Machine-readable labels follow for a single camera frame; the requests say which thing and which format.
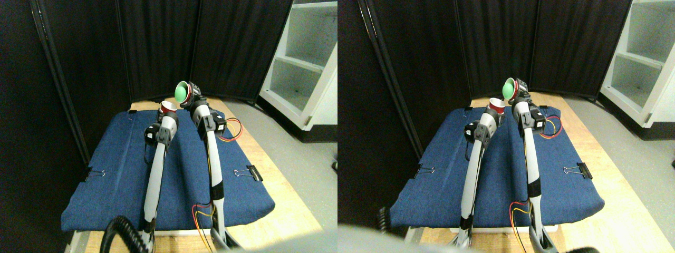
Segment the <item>green ball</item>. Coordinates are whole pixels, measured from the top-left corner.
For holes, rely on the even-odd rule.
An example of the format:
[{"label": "green ball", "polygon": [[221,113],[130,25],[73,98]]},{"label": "green ball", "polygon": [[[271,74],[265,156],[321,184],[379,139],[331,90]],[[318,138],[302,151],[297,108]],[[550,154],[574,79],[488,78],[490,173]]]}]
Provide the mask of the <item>green ball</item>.
[{"label": "green ball", "polygon": [[504,87],[502,87],[502,95],[504,95],[504,99],[509,100],[513,96],[513,91],[514,91],[514,85],[513,85],[513,80],[509,79],[506,80],[506,83],[504,83]]},{"label": "green ball", "polygon": [[183,86],[176,87],[175,91],[176,92],[173,94],[175,100],[178,101],[179,103],[183,103],[183,101],[185,101],[185,98],[188,96],[188,91],[185,90]]}]

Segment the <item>white cabinet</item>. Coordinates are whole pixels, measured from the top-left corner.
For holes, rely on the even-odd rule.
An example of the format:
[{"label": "white cabinet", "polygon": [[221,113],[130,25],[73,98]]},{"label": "white cabinet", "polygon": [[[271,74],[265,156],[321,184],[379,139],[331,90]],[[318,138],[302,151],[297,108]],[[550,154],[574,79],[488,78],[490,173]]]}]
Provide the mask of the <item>white cabinet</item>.
[{"label": "white cabinet", "polygon": [[293,4],[260,93],[303,131],[338,124],[337,4]]},{"label": "white cabinet", "polygon": [[675,1],[634,0],[600,92],[643,128],[675,121]]}]

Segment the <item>shelf compartment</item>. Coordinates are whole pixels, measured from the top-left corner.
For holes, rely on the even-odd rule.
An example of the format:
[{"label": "shelf compartment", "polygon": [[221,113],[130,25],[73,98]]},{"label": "shelf compartment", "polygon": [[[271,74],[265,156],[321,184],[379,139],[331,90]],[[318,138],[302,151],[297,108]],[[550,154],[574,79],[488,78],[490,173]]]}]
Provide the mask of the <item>shelf compartment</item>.
[{"label": "shelf compartment", "polygon": [[293,9],[338,7],[337,1],[293,4]]},{"label": "shelf compartment", "polygon": [[660,61],[657,61],[657,60],[654,60],[654,59],[650,59],[650,58],[644,57],[642,55],[636,55],[634,53],[617,52],[616,54],[623,57],[623,58],[629,59],[631,61],[637,61],[639,63],[648,65],[649,67],[653,67],[655,69],[662,69],[662,68],[664,68],[664,65],[665,65],[665,63],[663,63],[663,62],[660,62]]},{"label": "shelf compartment", "polygon": [[295,4],[288,18],[286,56],[325,66],[338,42],[338,3]]},{"label": "shelf compartment", "polygon": [[298,66],[298,67],[303,67],[303,68],[308,69],[312,72],[317,72],[317,73],[323,72],[322,66],[316,65],[314,63],[309,63],[309,62],[306,62],[306,61],[303,61],[303,60],[300,60],[300,59],[295,59],[293,57],[277,56],[276,59],[279,60],[279,61],[285,61],[286,63],[291,63],[291,64],[293,64],[295,66]]},{"label": "shelf compartment", "polygon": [[269,89],[302,111],[320,77],[321,72],[317,73],[293,61],[277,58],[273,64]]},{"label": "shelf compartment", "polygon": [[660,74],[660,68],[636,61],[634,57],[617,54],[614,60],[612,88],[639,107],[644,107]]},{"label": "shelf compartment", "polygon": [[665,62],[675,43],[675,1],[634,3],[627,51]]}]

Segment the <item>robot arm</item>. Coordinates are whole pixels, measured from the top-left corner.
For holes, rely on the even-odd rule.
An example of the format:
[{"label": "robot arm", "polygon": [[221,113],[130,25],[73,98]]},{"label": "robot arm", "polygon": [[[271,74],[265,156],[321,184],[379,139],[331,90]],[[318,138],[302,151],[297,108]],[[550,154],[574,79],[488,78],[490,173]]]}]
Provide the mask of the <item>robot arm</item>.
[{"label": "robot arm", "polygon": [[536,252],[558,252],[541,222],[541,180],[539,163],[535,148],[534,134],[541,133],[546,125],[546,118],[539,108],[532,103],[527,85],[520,79],[509,78],[502,89],[504,98],[513,106],[513,117],[518,125],[525,149],[525,165],[527,168],[527,195],[531,203],[530,241]]},{"label": "robot arm", "polygon": [[175,89],[176,101],[190,111],[192,121],[197,126],[199,137],[204,141],[209,160],[209,176],[211,178],[211,202],[214,208],[211,220],[211,237],[217,249],[230,249],[238,247],[239,244],[227,232],[224,225],[223,203],[225,200],[223,191],[223,175],[220,166],[220,156],[218,155],[218,146],[216,135],[225,131],[225,119],[215,110],[209,107],[207,98],[201,94],[199,87],[193,83],[185,81],[180,82]]},{"label": "robot arm", "polygon": [[504,102],[492,98],[485,108],[480,120],[476,120],[464,126],[464,137],[467,142],[473,142],[471,158],[468,162],[464,191],[462,193],[462,218],[460,230],[457,236],[450,242],[460,248],[468,248],[471,245],[471,229],[473,228],[473,208],[476,200],[476,188],[478,174],[481,170],[483,152],[490,143],[492,135],[502,124],[504,119]]},{"label": "robot arm", "polygon": [[163,101],[157,112],[157,122],[145,129],[146,143],[153,146],[157,145],[150,170],[150,178],[148,179],[145,203],[143,204],[144,216],[141,225],[142,231],[140,232],[140,237],[149,252],[153,251],[155,243],[155,218],[157,217],[157,205],[164,171],[164,156],[178,130],[176,109],[176,106],[172,103]]}]

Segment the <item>gray floor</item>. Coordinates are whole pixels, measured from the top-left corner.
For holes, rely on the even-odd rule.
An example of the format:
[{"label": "gray floor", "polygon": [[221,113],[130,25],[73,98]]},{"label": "gray floor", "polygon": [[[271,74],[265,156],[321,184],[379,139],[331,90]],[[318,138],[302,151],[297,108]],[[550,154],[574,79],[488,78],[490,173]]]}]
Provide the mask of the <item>gray floor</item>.
[{"label": "gray floor", "polygon": [[601,107],[576,96],[565,96],[565,101],[612,158],[675,248],[675,169],[671,166],[675,140],[641,140]]},{"label": "gray floor", "polygon": [[263,147],[324,230],[338,226],[337,143],[305,144],[265,113],[235,100],[225,104]]}]

